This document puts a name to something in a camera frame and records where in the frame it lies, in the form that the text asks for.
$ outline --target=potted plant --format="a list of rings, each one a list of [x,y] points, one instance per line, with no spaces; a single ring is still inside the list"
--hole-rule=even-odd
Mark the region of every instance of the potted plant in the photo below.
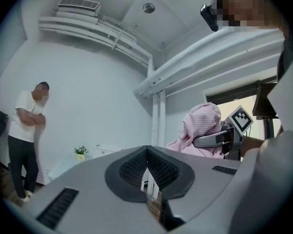
[[[75,148],[76,159],[77,160],[85,160],[85,154],[88,153],[87,148],[84,146]]]

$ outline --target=air conditioner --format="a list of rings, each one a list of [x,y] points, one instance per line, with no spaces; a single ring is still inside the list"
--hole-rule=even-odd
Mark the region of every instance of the air conditioner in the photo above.
[[[59,11],[97,17],[101,9],[101,3],[90,0],[60,0],[58,7]]]

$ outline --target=white pillar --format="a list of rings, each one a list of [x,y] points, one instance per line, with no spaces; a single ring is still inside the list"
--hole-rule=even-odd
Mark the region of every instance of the white pillar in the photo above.
[[[157,145],[157,123],[158,123],[158,99],[157,94],[153,95],[153,113],[152,113],[152,140],[151,145]],[[147,184],[147,194],[153,195],[154,188],[154,178],[149,172],[148,184]]]
[[[159,132],[159,146],[165,147],[165,123],[166,123],[166,94],[165,89],[160,93],[160,132]],[[153,198],[157,199],[159,187],[155,183],[153,190]]]

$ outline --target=white ceiling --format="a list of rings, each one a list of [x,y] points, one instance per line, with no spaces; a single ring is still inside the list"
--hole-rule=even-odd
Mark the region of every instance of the white ceiling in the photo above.
[[[188,31],[205,21],[200,15],[201,6],[211,0],[95,0],[102,4],[100,14],[129,25],[164,49]],[[151,2],[152,14],[142,7]]]

